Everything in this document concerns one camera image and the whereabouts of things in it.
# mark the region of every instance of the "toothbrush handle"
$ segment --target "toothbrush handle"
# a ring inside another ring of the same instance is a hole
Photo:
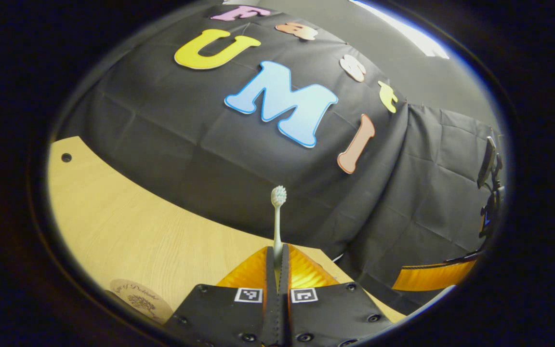
[[[273,234],[273,262],[277,266],[282,262],[282,240],[279,232],[279,207],[276,207],[275,232]]]

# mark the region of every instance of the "letter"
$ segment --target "letter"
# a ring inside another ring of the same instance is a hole
[[[231,33],[228,31],[220,29],[207,29],[200,34],[200,36],[194,38],[192,41],[184,44],[179,48],[176,53],[174,53],[174,61],[179,65],[183,65],[189,68],[195,68],[198,70],[206,70],[208,68],[214,68],[222,66],[229,62],[231,59],[236,57],[237,54],[243,52],[244,49],[251,46],[260,46],[260,41],[253,39],[251,37],[238,36],[235,37],[235,42],[230,46],[224,48],[222,52],[212,55],[210,57],[203,57],[198,54],[203,47],[207,46],[211,42],[214,42],[218,38],[229,37]]]
[[[383,105],[389,110],[389,112],[395,113],[395,106],[392,105],[391,101],[395,101],[397,103],[397,96],[394,95],[393,88],[381,81],[378,81],[378,85],[381,86],[381,92],[379,95]]]
[[[216,20],[224,20],[226,22],[230,20],[235,20],[237,16],[240,18],[249,18],[255,15],[270,15],[271,11],[267,11],[264,9],[257,9],[256,7],[251,6],[239,6],[236,9],[228,11],[226,13],[222,13],[221,15],[214,15],[211,19]]]
[[[260,66],[260,73],[238,94],[227,96],[225,104],[238,112],[251,114],[256,111],[254,101],[264,92],[260,118],[271,121],[294,107],[292,115],[280,120],[277,128],[303,147],[314,147],[318,124],[327,108],[337,103],[337,96],[321,85],[309,85],[293,92],[289,68],[271,61],[263,61]]]
[[[299,23],[290,22],[286,24],[280,24],[279,26],[276,26],[276,29],[282,31],[283,33],[293,34],[296,37],[302,38],[304,40],[314,40],[314,37],[318,35],[318,31],[315,31],[315,29]]]
[[[370,138],[374,137],[375,134],[374,123],[372,123],[368,115],[362,114],[359,130],[357,130],[357,134],[355,134],[346,151],[337,156],[337,165],[347,174],[352,174],[355,171],[355,167],[357,167],[357,160],[359,160],[365,145],[368,144]]]
[[[344,58],[340,59],[340,66],[357,82],[363,82],[365,80],[365,66],[355,59],[352,55],[344,55]]]

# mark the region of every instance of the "blue letter m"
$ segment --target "blue letter m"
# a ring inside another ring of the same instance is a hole
[[[290,69],[270,61],[263,61],[260,66],[263,69],[258,75],[241,92],[227,96],[224,102],[241,113],[251,114],[256,111],[254,101],[264,91],[261,119],[271,121],[294,107],[292,115],[279,121],[277,128],[300,145],[314,147],[318,124],[327,108],[337,103],[337,96],[321,85],[309,85],[293,92]]]

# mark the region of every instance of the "orange surface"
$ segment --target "orange surface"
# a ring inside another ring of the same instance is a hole
[[[322,266],[310,257],[289,244],[291,282],[289,289],[314,288],[318,286],[337,285],[339,282],[333,278]]]
[[[227,274],[216,286],[227,286],[229,288],[262,288],[266,290],[266,258],[267,247],[250,255],[239,264],[233,271]]]
[[[471,270],[476,260],[428,268],[409,268],[404,266],[395,281],[393,289],[409,292],[438,290],[458,284]]]

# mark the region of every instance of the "toothbrush head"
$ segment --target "toothbrush head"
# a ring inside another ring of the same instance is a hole
[[[278,208],[286,202],[286,188],[277,186],[271,191],[271,204]]]

